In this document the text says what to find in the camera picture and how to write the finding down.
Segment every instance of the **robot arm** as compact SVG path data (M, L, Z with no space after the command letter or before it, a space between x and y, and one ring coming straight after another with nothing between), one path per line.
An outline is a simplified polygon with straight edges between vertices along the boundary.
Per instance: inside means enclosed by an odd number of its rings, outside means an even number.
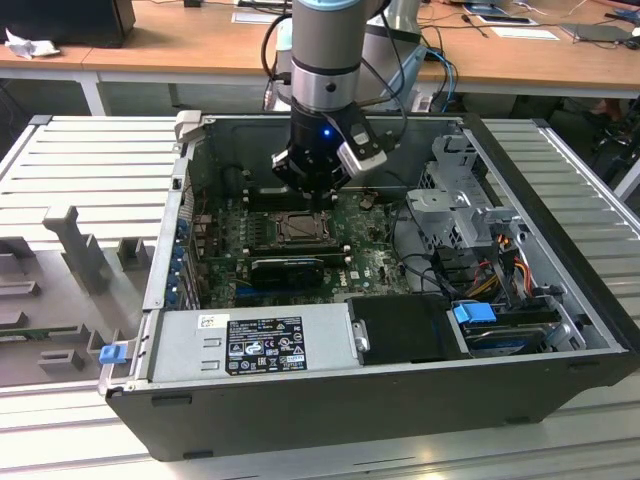
M291 136L273 171L308 198L326 198L396 147L355 103L367 21L389 0L294 0Z

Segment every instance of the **open computer chassis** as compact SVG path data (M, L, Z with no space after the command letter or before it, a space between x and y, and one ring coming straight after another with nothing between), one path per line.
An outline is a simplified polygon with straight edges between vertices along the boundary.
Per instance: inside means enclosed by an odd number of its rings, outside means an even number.
M640 331L480 119L412 116L314 212L265 160L287 125L203 117L182 145L132 360L101 376L155 458L538 422L638 367Z

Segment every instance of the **yellow wire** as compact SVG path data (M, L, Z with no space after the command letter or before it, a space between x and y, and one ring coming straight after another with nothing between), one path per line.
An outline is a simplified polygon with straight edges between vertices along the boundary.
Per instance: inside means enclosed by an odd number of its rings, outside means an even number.
M497 281L498 281L498 276L497 275L492 276L485 283L483 283L478 288L476 288L471 293L469 293L468 296L469 297L474 297L476 295L479 295L480 293L482 293L482 292L486 291L487 289L491 288Z

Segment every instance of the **blue latch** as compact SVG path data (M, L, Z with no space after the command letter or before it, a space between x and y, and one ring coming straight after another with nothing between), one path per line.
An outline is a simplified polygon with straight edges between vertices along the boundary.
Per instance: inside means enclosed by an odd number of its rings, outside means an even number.
M462 303L453 309L453 314L458 323L496 321L496 314L488 303Z
M105 345L100 350L100 364L111 365L112 363L127 363L126 345Z

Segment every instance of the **paper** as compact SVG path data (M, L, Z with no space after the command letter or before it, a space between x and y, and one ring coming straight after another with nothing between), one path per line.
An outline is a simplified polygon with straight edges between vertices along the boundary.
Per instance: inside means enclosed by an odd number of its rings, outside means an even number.
M31 60L33 57L46 57L60 53L60 50L48 40L31 41L12 34L9 29L5 29L5 32L7 41L4 42L4 46L19 57Z
M496 35L503 38L524 38L529 40L560 40L548 30L537 28L491 27Z
M247 12L235 12L231 15L232 23L250 23L259 25L269 25L278 18L278 15L270 15L263 13L247 13Z

